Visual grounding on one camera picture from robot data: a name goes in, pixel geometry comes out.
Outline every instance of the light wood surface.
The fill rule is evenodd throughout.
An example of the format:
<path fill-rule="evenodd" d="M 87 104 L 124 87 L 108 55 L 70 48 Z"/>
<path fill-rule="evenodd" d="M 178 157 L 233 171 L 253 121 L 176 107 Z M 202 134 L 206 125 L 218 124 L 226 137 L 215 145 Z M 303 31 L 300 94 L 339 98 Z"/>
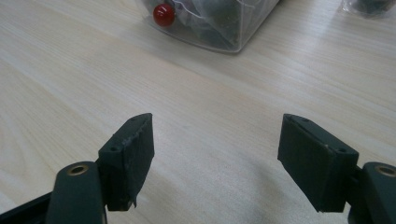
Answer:
<path fill-rule="evenodd" d="M 276 159 L 284 113 L 396 164 L 396 18 L 281 0 L 236 55 L 142 22 L 134 0 L 0 1 L 0 213 L 128 118 L 153 114 L 137 208 L 109 223 L 347 223 L 318 214 Z"/>

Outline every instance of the clear plastic box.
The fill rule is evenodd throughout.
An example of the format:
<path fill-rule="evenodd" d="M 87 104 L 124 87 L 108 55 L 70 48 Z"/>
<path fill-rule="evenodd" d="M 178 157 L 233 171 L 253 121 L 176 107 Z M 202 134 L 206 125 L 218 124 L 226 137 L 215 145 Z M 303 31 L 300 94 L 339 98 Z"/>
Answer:
<path fill-rule="evenodd" d="M 238 52 L 278 1 L 137 0 L 137 3 L 144 20 L 168 35 L 204 49 Z M 170 6 L 175 15 L 172 24 L 165 26 L 156 23 L 153 16 L 156 7 L 163 4 Z"/>

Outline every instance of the tabletop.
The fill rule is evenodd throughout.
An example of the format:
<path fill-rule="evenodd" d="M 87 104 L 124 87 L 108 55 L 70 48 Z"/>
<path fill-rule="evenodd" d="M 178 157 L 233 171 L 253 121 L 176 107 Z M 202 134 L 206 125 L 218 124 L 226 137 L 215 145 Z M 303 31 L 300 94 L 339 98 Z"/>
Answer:
<path fill-rule="evenodd" d="M 0 213 L 95 161 L 128 118 L 153 114 L 137 207 L 109 223 L 347 223 L 317 213 L 276 159 L 299 115 L 367 161 L 396 164 L 396 17 L 341 0 L 281 0 L 237 54 L 178 41 L 134 0 L 0 2 Z"/>

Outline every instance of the wood grain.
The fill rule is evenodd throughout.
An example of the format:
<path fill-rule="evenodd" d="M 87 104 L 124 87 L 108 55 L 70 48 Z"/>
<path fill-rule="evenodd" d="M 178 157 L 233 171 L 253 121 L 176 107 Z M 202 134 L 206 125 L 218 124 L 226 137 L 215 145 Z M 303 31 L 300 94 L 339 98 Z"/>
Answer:
<path fill-rule="evenodd" d="M 347 223 L 317 214 L 276 159 L 284 113 L 396 163 L 396 17 L 282 0 L 236 55 L 177 41 L 133 0 L 0 2 L 0 213 L 128 118 L 154 115 L 136 209 L 109 223 Z"/>

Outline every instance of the red ball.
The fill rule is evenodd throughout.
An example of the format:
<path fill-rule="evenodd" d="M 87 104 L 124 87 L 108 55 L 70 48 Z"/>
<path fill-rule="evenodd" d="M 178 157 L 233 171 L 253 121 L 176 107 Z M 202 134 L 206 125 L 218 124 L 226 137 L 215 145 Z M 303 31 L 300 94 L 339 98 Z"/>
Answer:
<path fill-rule="evenodd" d="M 159 4 L 152 12 L 155 23 L 159 26 L 170 26 L 175 20 L 175 10 L 168 4 Z"/>

